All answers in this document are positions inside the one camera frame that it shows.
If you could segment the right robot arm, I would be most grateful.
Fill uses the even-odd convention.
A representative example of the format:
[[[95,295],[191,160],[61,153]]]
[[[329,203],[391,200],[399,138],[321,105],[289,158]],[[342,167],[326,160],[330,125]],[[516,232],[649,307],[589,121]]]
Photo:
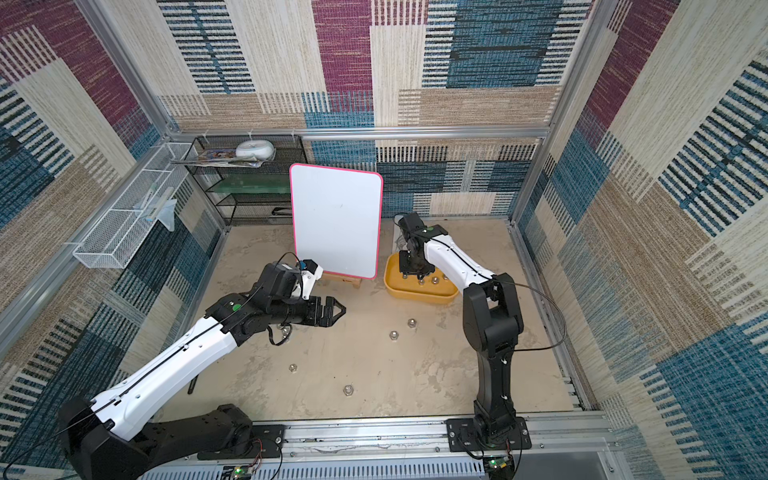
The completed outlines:
[[[506,442],[517,427],[511,360],[524,331],[515,282],[471,259],[447,230],[417,213],[398,213],[394,221],[405,241],[400,271],[421,279],[441,271],[462,294],[462,328],[478,360],[475,437],[482,446]]]

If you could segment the yellow plastic storage box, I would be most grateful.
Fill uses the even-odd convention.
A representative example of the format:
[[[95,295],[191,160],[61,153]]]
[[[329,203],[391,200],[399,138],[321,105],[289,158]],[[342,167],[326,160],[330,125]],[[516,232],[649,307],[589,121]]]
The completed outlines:
[[[434,273],[424,277],[426,284],[420,286],[415,275],[403,275],[400,272],[399,254],[394,253],[387,260],[384,284],[394,298],[446,305],[454,301],[459,295],[459,290],[450,280],[443,280],[443,275],[441,270],[436,269]],[[431,283],[433,277],[439,278],[437,285]]]

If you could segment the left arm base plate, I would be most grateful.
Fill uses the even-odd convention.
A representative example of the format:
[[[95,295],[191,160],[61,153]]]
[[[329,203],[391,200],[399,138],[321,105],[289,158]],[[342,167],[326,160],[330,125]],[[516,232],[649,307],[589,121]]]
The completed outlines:
[[[278,459],[281,456],[285,426],[281,424],[252,425],[240,429],[223,448],[200,452],[198,460]]]

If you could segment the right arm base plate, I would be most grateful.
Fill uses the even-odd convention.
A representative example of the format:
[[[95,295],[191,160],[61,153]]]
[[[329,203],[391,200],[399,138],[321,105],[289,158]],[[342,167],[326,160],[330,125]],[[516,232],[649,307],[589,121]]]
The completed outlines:
[[[516,417],[511,427],[496,433],[483,433],[472,417],[449,418],[444,424],[451,452],[480,453],[532,448],[528,425],[523,417]]]

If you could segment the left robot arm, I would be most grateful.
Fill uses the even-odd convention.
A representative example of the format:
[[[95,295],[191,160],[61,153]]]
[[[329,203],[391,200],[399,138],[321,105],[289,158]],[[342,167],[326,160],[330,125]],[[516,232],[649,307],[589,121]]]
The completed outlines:
[[[67,461],[82,479],[138,479],[149,470],[195,454],[254,457],[264,444],[253,422],[233,404],[169,422],[154,415],[210,365],[252,336],[295,325],[329,328],[346,308],[312,293],[322,269],[311,260],[267,264],[250,290],[210,306],[176,342],[134,374],[58,414]]]

